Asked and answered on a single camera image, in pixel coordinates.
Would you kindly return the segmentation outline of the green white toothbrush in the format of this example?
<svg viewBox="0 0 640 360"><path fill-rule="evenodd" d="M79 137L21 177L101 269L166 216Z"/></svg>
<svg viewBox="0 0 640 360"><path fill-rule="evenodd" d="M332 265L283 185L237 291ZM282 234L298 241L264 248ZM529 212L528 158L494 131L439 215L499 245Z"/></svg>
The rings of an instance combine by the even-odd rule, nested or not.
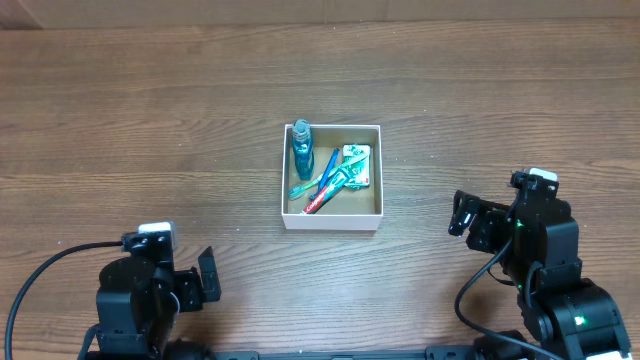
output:
<svg viewBox="0 0 640 360"><path fill-rule="evenodd" d="M316 185L320 185L320 184L326 184L331 177L338 171L341 169L347 169L348 167L364 160L367 159L368 155L366 153L360 153L358 155L352 156L349 159L344 160L340 165L335 166L334 168L332 168L329 171L329 175L327 176L327 179L324 180L323 179L323 175L319 175L316 179L312 180L311 182L305 184L305 185L297 185L294 186L292 189L289 190L288 192L288 198L290 200L296 200L298 198L300 198L302 195L304 195L306 193L307 190L309 190L310 188L316 186Z"/></svg>

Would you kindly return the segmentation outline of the red green toothpaste tube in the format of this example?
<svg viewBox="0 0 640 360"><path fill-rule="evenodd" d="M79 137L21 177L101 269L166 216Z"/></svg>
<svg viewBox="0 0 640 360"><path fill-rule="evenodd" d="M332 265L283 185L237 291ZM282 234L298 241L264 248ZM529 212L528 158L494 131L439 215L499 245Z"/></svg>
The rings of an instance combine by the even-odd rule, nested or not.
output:
<svg viewBox="0 0 640 360"><path fill-rule="evenodd" d="M351 171L347 168L339 168L331 177L327 185L319 194L301 211L302 214L315 214L335 195L337 195L346 183L352 178Z"/></svg>

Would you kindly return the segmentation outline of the green white soap bar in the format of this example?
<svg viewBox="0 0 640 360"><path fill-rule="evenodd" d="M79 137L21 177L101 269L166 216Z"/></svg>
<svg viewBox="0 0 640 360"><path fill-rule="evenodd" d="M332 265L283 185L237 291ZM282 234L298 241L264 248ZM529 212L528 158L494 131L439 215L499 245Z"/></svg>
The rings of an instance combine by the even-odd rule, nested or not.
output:
<svg viewBox="0 0 640 360"><path fill-rule="evenodd" d="M371 185L370 178L371 147L366 144L345 144L343 146L343 161L351 161L361 157L361 160L349 166L351 179L345 186L352 190L368 188Z"/></svg>

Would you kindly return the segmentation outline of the blue mouthwash bottle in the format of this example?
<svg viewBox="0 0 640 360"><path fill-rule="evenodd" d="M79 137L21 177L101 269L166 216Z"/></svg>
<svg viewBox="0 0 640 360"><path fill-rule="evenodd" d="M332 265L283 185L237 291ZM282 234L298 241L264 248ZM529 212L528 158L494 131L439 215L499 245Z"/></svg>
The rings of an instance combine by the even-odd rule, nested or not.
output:
<svg viewBox="0 0 640 360"><path fill-rule="evenodd" d="M292 127L294 164L301 180L310 180L314 171L313 134L311 124L298 119Z"/></svg>

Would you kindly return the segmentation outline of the blue disposable razor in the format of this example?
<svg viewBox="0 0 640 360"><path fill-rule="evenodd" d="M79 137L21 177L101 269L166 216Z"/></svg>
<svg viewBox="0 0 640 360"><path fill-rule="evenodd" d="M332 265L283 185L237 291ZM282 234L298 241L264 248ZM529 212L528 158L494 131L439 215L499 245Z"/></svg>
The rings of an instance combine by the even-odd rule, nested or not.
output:
<svg viewBox="0 0 640 360"><path fill-rule="evenodd" d="M333 170L333 168L335 167L335 164L337 162L337 159L338 159L338 156L339 156L339 152L340 152L339 148L335 148L333 150L332 155L331 155L331 157L329 159L329 162L328 162L328 164L327 164L327 166L326 166L326 168L325 168L325 170L324 170L324 172L322 174L322 177L320 178L320 181L318 182L317 191L315 193L312 193L309 196L310 200L314 200L319 195L319 193L322 191L322 189L326 186L327 182L329 181L331 171Z"/></svg>

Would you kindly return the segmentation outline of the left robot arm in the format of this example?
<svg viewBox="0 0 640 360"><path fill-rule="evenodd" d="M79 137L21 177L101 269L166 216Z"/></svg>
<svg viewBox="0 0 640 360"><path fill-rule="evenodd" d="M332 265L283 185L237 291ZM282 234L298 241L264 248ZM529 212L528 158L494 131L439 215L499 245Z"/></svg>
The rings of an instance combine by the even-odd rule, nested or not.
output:
<svg viewBox="0 0 640 360"><path fill-rule="evenodd" d="M170 230L126 233L127 257L106 265L96 295L99 322L84 337L80 359L213 359L208 346L170 339L178 314L221 298L213 249L198 267L177 271Z"/></svg>

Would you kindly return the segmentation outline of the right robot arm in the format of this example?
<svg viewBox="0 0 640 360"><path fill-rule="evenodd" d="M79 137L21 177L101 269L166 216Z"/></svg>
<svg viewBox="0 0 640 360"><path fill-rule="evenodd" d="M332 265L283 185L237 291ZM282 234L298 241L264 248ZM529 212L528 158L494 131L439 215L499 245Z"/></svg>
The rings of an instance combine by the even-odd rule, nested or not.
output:
<svg viewBox="0 0 640 360"><path fill-rule="evenodd" d="M493 331L461 311L461 322L479 332L470 346L442 351L447 359L629 359L631 342L612 296L583 277L578 256L579 226L571 206L557 196L556 173L528 167L510 178L509 205L459 190L453 198L448 232L464 236L469 249L490 254L460 289L465 294L480 277L500 265L504 284L517 289L517 305L528 342L517 330Z"/></svg>

